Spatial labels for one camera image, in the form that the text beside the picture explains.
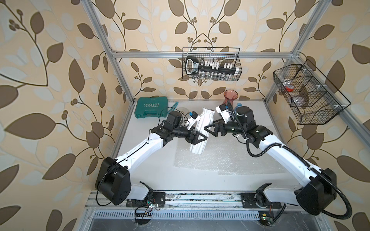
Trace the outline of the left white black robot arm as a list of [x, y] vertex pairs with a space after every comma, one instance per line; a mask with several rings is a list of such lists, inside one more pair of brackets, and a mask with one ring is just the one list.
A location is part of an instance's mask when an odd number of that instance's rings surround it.
[[95, 187], [108, 204], [120, 205], [125, 200], [136, 200], [144, 206], [153, 200], [153, 189], [144, 182], [133, 184], [130, 174], [148, 157], [162, 149], [174, 138], [184, 138], [196, 145], [207, 141], [208, 137], [193, 127], [188, 129], [179, 124], [163, 121], [148, 133], [146, 139], [130, 151], [112, 159], [106, 158], [100, 167]]

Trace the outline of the light blue ribbed vase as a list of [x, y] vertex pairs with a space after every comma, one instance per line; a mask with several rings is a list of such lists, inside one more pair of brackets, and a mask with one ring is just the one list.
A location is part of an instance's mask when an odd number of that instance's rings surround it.
[[241, 103], [237, 103], [237, 105], [236, 105], [236, 107], [234, 108], [235, 110], [237, 109], [237, 108], [239, 108], [239, 107], [241, 107], [242, 106], [242, 104]]

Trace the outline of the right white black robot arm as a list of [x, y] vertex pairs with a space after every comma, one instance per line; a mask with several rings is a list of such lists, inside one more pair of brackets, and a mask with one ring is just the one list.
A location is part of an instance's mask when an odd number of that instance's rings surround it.
[[240, 134], [246, 141], [248, 154], [254, 158], [269, 155], [289, 171], [298, 181], [296, 186], [273, 186], [265, 183], [255, 193], [255, 202], [265, 208], [272, 203], [285, 203], [300, 206], [311, 215], [324, 212], [336, 199], [336, 175], [333, 171], [322, 170], [307, 162], [292, 149], [284, 145], [268, 128], [257, 125], [253, 111], [242, 106], [231, 113], [229, 121], [220, 119], [205, 126], [205, 131], [213, 136]]

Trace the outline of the bubble clear cylinder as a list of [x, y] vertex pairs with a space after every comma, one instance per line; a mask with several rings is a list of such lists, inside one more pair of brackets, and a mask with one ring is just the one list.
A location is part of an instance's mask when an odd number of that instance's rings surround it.
[[209, 139], [202, 154], [195, 154], [191, 152], [190, 148], [191, 144], [185, 141], [178, 142], [174, 161], [175, 167], [220, 173], [233, 170], [226, 141]]

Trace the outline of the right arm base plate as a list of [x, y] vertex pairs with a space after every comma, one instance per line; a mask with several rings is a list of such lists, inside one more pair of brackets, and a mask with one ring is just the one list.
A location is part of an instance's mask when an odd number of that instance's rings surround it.
[[272, 203], [262, 193], [241, 193], [243, 208], [280, 209], [281, 203]]

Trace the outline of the clear bubble wrap sheet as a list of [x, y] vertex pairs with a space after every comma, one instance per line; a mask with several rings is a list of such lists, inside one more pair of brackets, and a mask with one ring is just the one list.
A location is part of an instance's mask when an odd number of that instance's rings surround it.
[[232, 135], [218, 137], [216, 144], [221, 147], [218, 154], [217, 171], [221, 175], [261, 175], [280, 174], [287, 171], [275, 159], [265, 154], [251, 157], [246, 145], [237, 141]]

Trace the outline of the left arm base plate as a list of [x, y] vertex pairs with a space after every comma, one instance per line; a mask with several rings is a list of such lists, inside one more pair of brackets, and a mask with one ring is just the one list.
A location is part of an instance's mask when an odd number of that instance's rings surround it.
[[165, 205], [166, 193], [165, 192], [152, 192], [149, 193], [146, 198], [142, 201], [139, 200], [128, 200], [126, 207], [128, 208], [139, 208], [154, 206], [156, 208], [163, 208]]

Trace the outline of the pink grey glass vase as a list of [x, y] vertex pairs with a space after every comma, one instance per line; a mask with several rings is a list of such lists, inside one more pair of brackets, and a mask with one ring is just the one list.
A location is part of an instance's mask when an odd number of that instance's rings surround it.
[[234, 90], [225, 90], [224, 91], [224, 102], [223, 104], [227, 105], [230, 102], [231, 106], [234, 107], [234, 101], [239, 97], [238, 93]]

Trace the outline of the white ribbed vase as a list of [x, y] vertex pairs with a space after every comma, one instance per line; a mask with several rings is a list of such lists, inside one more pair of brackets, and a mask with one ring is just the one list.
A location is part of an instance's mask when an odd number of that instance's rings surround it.
[[210, 134], [209, 132], [204, 130], [204, 127], [209, 126], [213, 123], [214, 114], [215, 114], [214, 110], [203, 108], [203, 112], [200, 115], [200, 120], [197, 122], [196, 130], [200, 132], [202, 135], [204, 135], [207, 139], [198, 144], [191, 145], [190, 151], [192, 153], [201, 155], [205, 150], [207, 140]]

